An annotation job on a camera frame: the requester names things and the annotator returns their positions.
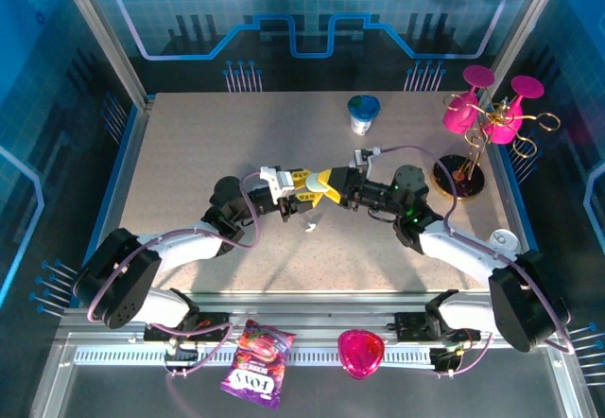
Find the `pink translucent plastic container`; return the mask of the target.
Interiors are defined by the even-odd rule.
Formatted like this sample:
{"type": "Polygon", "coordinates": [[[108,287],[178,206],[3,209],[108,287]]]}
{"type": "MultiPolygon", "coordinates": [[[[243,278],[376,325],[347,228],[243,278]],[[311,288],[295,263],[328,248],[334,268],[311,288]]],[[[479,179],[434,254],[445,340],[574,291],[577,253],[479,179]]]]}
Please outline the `pink translucent plastic container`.
{"type": "Polygon", "coordinates": [[[384,359],[385,343],[377,334],[363,329],[343,332],[337,340],[340,363],[353,379],[362,380],[373,375],[384,359]]]}

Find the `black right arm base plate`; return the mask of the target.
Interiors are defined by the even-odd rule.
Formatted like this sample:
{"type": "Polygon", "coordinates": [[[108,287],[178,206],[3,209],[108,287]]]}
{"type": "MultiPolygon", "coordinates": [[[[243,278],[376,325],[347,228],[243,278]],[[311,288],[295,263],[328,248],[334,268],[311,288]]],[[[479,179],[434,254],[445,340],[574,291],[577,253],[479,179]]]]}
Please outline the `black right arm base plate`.
{"type": "Polygon", "coordinates": [[[441,317],[426,312],[399,312],[389,330],[400,342],[480,342],[481,333],[473,329],[454,329],[441,317]]]}

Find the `black left controller box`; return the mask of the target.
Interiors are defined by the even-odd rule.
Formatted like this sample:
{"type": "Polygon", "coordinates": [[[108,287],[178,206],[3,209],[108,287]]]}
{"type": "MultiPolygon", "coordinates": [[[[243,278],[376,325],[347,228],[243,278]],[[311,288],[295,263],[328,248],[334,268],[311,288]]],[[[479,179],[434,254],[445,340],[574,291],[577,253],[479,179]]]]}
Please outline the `black left controller box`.
{"type": "Polygon", "coordinates": [[[164,364],[168,367],[190,367],[199,361],[199,352],[193,348],[182,348],[180,340],[171,339],[164,351],[164,364]]]}

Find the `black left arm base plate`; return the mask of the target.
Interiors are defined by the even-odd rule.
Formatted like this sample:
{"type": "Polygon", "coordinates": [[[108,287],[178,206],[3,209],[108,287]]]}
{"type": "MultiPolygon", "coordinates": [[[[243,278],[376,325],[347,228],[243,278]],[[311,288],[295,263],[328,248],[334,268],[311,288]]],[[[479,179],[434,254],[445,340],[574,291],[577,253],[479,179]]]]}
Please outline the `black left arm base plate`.
{"type": "MultiPolygon", "coordinates": [[[[176,329],[179,331],[200,330],[229,321],[230,315],[225,312],[199,312],[195,315],[187,317],[176,327],[176,329]]],[[[226,332],[226,329],[216,330],[207,334],[190,336],[183,339],[186,341],[195,342],[220,342],[225,336],[226,332]]],[[[164,331],[153,326],[146,328],[144,332],[144,341],[169,341],[172,337],[172,334],[165,333],[164,331]]]]}

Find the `purple candy bag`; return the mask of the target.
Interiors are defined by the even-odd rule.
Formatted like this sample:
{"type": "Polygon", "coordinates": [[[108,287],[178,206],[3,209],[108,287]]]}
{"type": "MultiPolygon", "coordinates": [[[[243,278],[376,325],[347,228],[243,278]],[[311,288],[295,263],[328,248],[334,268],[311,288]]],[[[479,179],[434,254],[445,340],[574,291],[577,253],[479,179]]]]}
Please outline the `purple candy bag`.
{"type": "Polygon", "coordinates": [[[295,338],[293,333],[248,319],[220,389],[239,399],[278,409],[295,338]]]}

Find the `aluminium frame post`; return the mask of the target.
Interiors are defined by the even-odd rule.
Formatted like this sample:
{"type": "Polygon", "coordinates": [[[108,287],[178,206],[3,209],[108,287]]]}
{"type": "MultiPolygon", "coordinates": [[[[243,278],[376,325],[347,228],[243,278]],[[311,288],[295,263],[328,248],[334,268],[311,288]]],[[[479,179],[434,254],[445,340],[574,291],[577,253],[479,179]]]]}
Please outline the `aluminium frame post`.
{"type": "Polygon", "coordinates": [[[114,73],[124,86],[132,103],[138,110],[144,112],[148,110],[150,104],[147,92],[98,2],[96,0],[73,1],[86,21],[87,26],[91,29],[114,73]]]}
{"type": "Polygon", "coordinates": [[[545,7],[550,0],[526,0],[517,14],[510,32],[498,54],[495,56],[492,71],[494,83],[480,95],[479,102],[487,103],[489,96],[494,96],[504,81],[507,73],[517,59],[529,35],[536,27],[545,7]]]}

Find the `aluminium frame beam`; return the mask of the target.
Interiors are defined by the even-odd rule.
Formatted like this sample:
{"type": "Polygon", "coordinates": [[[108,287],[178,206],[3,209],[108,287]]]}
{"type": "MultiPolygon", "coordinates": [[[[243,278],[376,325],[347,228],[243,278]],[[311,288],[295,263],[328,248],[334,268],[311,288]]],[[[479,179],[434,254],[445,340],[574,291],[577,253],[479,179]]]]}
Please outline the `aluminium frame beam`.
{"type": "Polygon", "coordinates": [[[230,315],[233,338],[239,337],[246,321],[252,319],[319,345],[330,345],[342,332],[354,328],[372,331],[395,343],[395,332],[389,330],[394,314],[425,312],[425,306],[438,297],[437,293],[201,293],[188,297],[193,310],[186,315],[188,305],[183,299],[174,296],[170,303],[163,303],[154,290],[143,314],[135,317],[129,310],[124,312],[113,332],[120,340],[144,340],[145,329],[153,326],[172,334],[172,338],[183,339],[199,331],[176,329],[187,317],[199,312],[225,312],[230,315]]]}

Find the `black right controller box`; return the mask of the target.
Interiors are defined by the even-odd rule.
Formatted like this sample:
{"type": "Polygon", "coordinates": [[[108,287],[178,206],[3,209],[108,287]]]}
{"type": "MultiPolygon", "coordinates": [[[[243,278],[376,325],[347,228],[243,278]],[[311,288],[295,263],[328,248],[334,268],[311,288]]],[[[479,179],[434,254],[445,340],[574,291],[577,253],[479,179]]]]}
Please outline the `black right controller box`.
{"type": "Polygon", "coordinates": [[[437,374],[452,374],[462,369],[465,352],[463,348],[431,348],[430,363],[437,374]]]}

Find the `white cup with blue lid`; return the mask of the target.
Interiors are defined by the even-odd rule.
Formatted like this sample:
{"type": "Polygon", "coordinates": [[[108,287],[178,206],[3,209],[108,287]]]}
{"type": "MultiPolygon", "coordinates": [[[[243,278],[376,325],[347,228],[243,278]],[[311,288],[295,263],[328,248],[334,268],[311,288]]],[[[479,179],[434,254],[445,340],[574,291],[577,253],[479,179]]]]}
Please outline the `white cup with blue lid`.
{"type": "Polygon", "coordinates": [[[381,106],[375,96],[357,95],[350,98],[347,109],[351,118],[351,129],[359,136],[365,135],[374,119],[380,112],[381,106]]]}

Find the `black controller box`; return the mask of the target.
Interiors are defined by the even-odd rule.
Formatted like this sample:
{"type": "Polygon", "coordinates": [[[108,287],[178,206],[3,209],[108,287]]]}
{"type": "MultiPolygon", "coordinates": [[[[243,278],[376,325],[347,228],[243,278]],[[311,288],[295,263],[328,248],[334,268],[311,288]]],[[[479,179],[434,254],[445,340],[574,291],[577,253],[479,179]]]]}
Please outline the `black controller box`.
{"type": "Polygon", "coordinates": [[[462,369],[465,352],[463,348],[431,348],[430,363],[437,374],[452,374],[462,369]]]}
{"type": "Polygon", "coordinates": [[[190,367],[199,361],[199,352],[193,348],[182,348],[180,340],[171,339],[164,351],[164,364],[168,367],[190,367]]]}

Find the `white oval earbud case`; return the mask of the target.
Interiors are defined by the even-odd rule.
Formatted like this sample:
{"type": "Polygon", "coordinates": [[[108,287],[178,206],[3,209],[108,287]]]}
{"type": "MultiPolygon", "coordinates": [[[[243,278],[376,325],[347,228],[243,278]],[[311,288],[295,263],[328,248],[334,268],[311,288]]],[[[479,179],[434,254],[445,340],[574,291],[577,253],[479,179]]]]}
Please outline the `white oval earbud case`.
{"type": "Polygon", "coordinates": [[[497,229],[493,231],[489,238],[489,243],[496,248],[516,252],[520,248],[518,237],[507,229],[497,229]]]}

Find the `pink plastic wine glass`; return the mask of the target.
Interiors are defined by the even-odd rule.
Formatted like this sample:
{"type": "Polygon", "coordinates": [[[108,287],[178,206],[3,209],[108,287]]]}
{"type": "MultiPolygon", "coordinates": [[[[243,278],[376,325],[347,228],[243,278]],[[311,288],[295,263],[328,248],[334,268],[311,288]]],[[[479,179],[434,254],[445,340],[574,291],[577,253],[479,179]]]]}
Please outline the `pink plastic wine glass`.
{"type": "Polygon", "coordinates": [[[511,143],[521,129],[524,120],[536,120],[536,115],[524,114],[523,99],[537,99],[545,93],[543,84],[534,77],[527,75],[515,76],[510,82],[515,96],[512,100],[504,97],[493,105],[489,113],[489,123],[486,133],[493,144],[507,145],[511,143]]]}
{"type": "Polygon", "coordinates": [[[462,94],[451,94],[449,102],[444,100],[446,111],[442,124],[455,134],[464,134],[474,125],[480,110],[477,91],[490,87],[495,80],[491,69],[483,65],[467,66],[462,77],[469,84],[469,90],[462,94]]]}

